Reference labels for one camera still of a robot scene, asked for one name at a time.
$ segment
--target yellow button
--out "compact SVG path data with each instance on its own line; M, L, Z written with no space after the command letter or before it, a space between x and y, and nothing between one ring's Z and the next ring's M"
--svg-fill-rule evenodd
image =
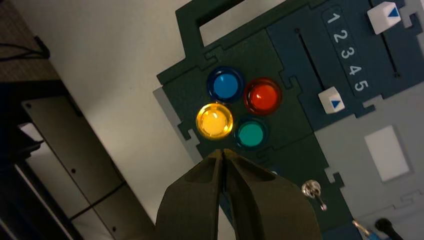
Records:
M196 117L198 131L207 139L219 140L233 129L233 116L228 108L210 103L200 109Z

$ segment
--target number 5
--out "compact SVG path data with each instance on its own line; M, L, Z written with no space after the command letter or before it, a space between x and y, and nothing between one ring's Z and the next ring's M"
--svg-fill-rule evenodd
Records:
M355 84L355 89L358 92L361 92L362 90L364 90L364 88L368 88L367 81L360 81L359 83Z

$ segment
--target blue button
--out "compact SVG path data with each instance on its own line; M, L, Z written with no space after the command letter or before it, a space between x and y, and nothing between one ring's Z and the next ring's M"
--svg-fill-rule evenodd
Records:
M213 90L216 95L221 99L232 98L239 89L239 82L232 74L221 74L213 83Z
M245 89L245 79L235 68L219 66L207 77L207 92L216 101L234 103Z

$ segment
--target printed number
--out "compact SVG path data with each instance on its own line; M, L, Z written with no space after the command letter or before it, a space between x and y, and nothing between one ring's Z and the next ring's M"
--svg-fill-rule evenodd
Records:
M348 31L341 30L341 33L343 35L334 34L334 40L335 40L336 43L339 43L339 39L346 39L346 38L348 38Z
M364 88L368 88L367 81L360 81L359 83L355 84L355 89L358 92L361 92L362 90L364 90Z
M349 75L355 76L355 74L357 72L361 71L361 70L362 70L362 67L360 67L360 66L350 66L350 73L349 73Z
M349 47L349 51L343 50L341 51L341 57L344 59L348 59L350 56L355 54L355 49L353 47Z
M332 19L330 19L330 20L327 21L328 24L331 24L332 22L334 22L334 21L336 21L337 19L340 18L340 15L335 14L335 13L333 13L333 16L334 17Z

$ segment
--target number 4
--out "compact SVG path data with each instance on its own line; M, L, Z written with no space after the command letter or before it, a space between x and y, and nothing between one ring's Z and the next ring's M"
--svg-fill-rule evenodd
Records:
M360 66L350 66L350 73L349 75L355 76L355 74L362 70L362 67Z

